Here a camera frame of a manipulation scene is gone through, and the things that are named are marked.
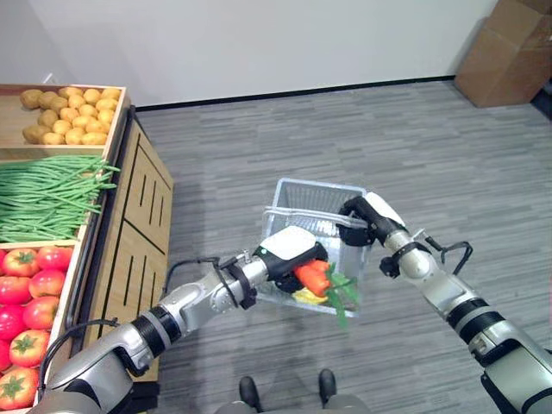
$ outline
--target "red tomato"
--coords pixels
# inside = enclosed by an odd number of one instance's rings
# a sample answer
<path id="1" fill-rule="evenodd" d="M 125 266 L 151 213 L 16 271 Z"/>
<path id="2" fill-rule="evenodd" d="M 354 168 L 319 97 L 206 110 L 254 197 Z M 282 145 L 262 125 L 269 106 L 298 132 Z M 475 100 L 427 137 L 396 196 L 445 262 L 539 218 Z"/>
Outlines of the red tomato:
<path id="1" fill-rule="evenodd" d="M 0 409 L 15 410 L 30 407 L 35 401 L 38 370 L 17 368 L 0 379 Z"/>
<path id="2" fill-rule="evenodd" d="M 11 361 L 9 360 L 9 343 L 0 341 L 0 371 L 5 371 L 9 367 L 11 367 Z"/>
<path id="3" fill-rule="evenodd" d="M 23 322 L 25 308 L 18 304 L 7 304 L 0 308 L 0 339 L 11 341 L 27 329 Z"/>
<path id="4" fill-rule="evenodd" d="M 72 248 L 57 248 L 45 246 L 38 251 L 38 266 L 43 269 L 60 270 L 66 272 L 71 261 Z"/>
<path id="5" fill-rule="evenodd" d="M 15 248 L 2 261 L 2 270 L 9 276 L 30 278 L 39 271 L 36 252 L 32 248 Z"/>
<path id="6" fill-rule="evenodd" d="M 3 276 L 0 278 L 0 304 L 26 304 L 31 300 L 29 278 Z"/>
<path id="7" fill-rule="evenodd" d="M 26 330 L 9 345 L 9 360 L 19 367 L 38 367 L 46 356 L 50 334 L 44 330 Z"/>
<path id="8" fill-rule="evenodd" d="M 40 296 L 59 297 L 65 279 L 65 274 L 59 270 L 41 270 L 31 279 L 28 291 L 33 298 L 39 298 Z"/>
<path id="9" fill-rule="evenodd" d="M 25 306 L 23 321 L 31 329 L 51 329 L 59 304 L 60 300 L 55 296 L 33 299 Z"/>
<path id="10" fill-rule="evenodd" d="M 0 248 L 0 276 L 3 275 L 2 262 L 5 255 L 6 255 L 6 252 Z"/>

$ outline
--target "potato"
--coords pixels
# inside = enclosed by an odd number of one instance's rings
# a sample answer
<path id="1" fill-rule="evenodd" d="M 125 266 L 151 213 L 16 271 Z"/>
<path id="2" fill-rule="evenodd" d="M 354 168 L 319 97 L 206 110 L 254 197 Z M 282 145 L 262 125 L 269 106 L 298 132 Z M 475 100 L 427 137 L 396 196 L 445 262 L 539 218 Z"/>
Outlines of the potato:
<path id="1" fill-rule="evenodd" d="M 75 88 L 74 86 L 67 86 L 65 88 L 61 88 L 58 91 L 58 94 L 61 97 L 64 97 L 65 99 L 69 99 L 69 97 L 71 97 L 73 95 L 79 95 L 79 96 L 82 97 L 83 96 L 83 90 L 79 89 L 79 88 Z"/>
<path id="2" fill-rule="evenodd" d="M 113 110 L 100 110 L 97 113 L 97 119 L 100 122 L 111 124 L 111 121 L 113 121 L 114 115 L 115 115 L 115 111 Z"/>
<path id="3" fill-rule="evenodd" d="M 85 103 L 80 108 L 78 108 L 78 113 L 80 115 L 97 116 L 97 109 L 89 103 Z"/>
<path id="4" fill-rule="evenodd" d="M 87 104 L 95 105 L 102 98 L 102 94 L 98 89 L 87 89 L 83 95 Z"/>
<path id="5" fill-rule="evenodd" d="M 102 99 L 110 97 L 111 99 L 119 100 L 121 96 L 121 91 L 115 88 L 106 88 L 102 91 Z"/>
<path id="6" fill-rule="evenodd" d="M 39 91 L 38 89 L 27 89 L 19 96 L 19 99 L 25 108 L 28 110 L 35 110 L 41 106 L 38 103 L 38 98 L 41 97 L 42 93 L 44 92 Z"/>
<path id="7" fill-rule="evenodd" d="M 64 97 L 55 97 L 50 103 L 50 109 L 55 110 L 58 114 L 67 107 L 67 100 Z"/>
<path id="8" fill-rule="evenodd" d="M 42 136 L 41 143 L 46 145 L 63 145 L 66 143 L 66 139 L 61 134 L 47 132 Z"/>
<path id="9" fill-rule="evenodd" d="M 77 110 L 78 108 L 86 104 L 85 99 L 80 95 L 71 95 L 68 101 L 69 101 L 69 108 L 74 108 L 75 110 Z"/>
<path id="10" fill-rule="evenodd" d="M 96 102 L 97 110 L 115 110 L 117 107 L 117 101 L 111 97 L 100 99 Z"/>
<path id="11" fill-rule="evenodd" d="M 82 145 L 85 131 L 82 128 L 73 128 L 66 133 L 67 145 Z"/>
<path id="12" fill-rule="evenodd" d="M 66 132 L 71 129 L 72 125 L 69 121 L 65 121 L 63 119 L 60 119 L 59 121 L 56 121 L 52 126 L 52 132 L 55 132 L 56 134 L 65 135 Z"/>
<path id="13" fill-rule="evenodd" d="M 52 92 L 52 91 L 44 92 L 42 95 L 40 95 L 38 97 L 38 104 L 44 110 L 49 110 L 50 109 L 50 103 L 56 97 L 58 97 L 58 94 L 55 93 L 55 92 Z"/>
<path id="14" fill-rule="evenodd" d="M 38 124 L 43 125 L 45 127 L 51 128 L 53 126 L 53 123 L 58 120 L 58 114 L 55 113 L 53 110 L 45 110 L 41 113 L 41 115 L 38 117 Z"/>
<path id="15" fill-rule="evenodd" d="M 103 145 L 107 141 L 107 134 L 101 132 L 89 132 L 83 135 L 84 145 Z"/>
<path id="16" fill-rule="evenodd" d="M 42 136 L 50 131 L 51 129 L 44 125 L 31 125 L 23 130 L 23 138 L 29 144 L 40 144 Z"/>
<path id="17" fill-rule="evenodd" d="M 64 108 L 60 111 L 60 118 L 64 121 L 72 122 L 78 116 L 78 111 L 74 108 Z"/>
<path id="18" fill-rule="evenodd" d="M 92 119 L 86 124 L 86 132 L 103 132 L 107 134 L 110 132 L 110 126 L 105 122 L 100 122 L 98 119 Z"/>
<path id="19" fill-rule="evenodd" d="M 86 124 L 92 119 L 94 118 L 92 118 L 91 116 L 77 116 L 75 119 L 72 120 L 72 126 L 74 128 L 86 129 Z"/>

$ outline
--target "black shoe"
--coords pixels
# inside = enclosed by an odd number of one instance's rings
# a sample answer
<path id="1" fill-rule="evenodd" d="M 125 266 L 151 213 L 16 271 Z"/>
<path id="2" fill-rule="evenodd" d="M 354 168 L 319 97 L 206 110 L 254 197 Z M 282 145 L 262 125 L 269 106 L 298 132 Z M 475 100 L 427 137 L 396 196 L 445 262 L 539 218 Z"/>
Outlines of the black shoe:
<path id="1" fill-rule="evenodd" d="M 262 412 L 259 393 L 257 392 L 257 386 L 253 378 L 243 377 L 240 379 L 240 398 L 245 404 L 251 408 L 255 408 L 257 412 Z"/>
<path id="2" fill-rule="evenodd" d="M 318 375 L 318 389 L 320 390 L 320 399 L 324 407 L 332 395 L 337 394 L 336 377 L 328 368 L 320 371 Z"/>

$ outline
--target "wire basket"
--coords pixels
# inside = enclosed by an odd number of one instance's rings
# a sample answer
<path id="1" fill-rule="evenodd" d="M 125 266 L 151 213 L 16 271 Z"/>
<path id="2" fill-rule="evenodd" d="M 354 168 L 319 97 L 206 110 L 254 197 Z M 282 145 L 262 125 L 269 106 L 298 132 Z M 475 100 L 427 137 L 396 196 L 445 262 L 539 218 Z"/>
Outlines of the wire basket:
<path id="1" fill-rule="evenodd" d="M 337 224 L 354 229 L 367 225 L 364 221 L 336 214 L 350 198 L 366 195 L 360 187 L 334 185 L 316 181 L 281 179 L 274 195 L 273 206 L 263 213 L 263 237 L 273 235 L 288 226 L 310 231 L 328 252 L 328 262 L 336 264 L 336 272 L 361 284 L 367 264 L 368 248 L 346 245 L 339 237 Z M 335 314 L 327 303 L 309 304 L 297 301 L 282 292 L 273 282 L 259 286 L 259 298 L 278 304 L 288 304 L 312 311 Z M 357 316 L 358 306 L 345 304 L 348 317 Z"/>

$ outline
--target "person's leg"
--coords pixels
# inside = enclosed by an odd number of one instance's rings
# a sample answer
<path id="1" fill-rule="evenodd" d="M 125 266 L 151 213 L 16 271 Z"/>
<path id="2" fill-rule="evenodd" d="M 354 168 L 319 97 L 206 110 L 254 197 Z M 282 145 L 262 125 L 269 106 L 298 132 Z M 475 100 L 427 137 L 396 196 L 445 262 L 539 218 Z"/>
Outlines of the person's leg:
<path id="1" fill-rule="evenodd" d="M 243 401 L 234 401 L 233 403 L 223 405 L 216 410 L 215 414 L 253 414 L 255 412 L 257 411 Z"/>
<path id="2" fill-rule="evenodd" d="M 324 406 L 325 410 L 339 410 L 339 412 L 347 414 L 367 414 L 370 412 L 367 405 L 355 395 L 336 394 L 329 398 L 328 403 Z"/>

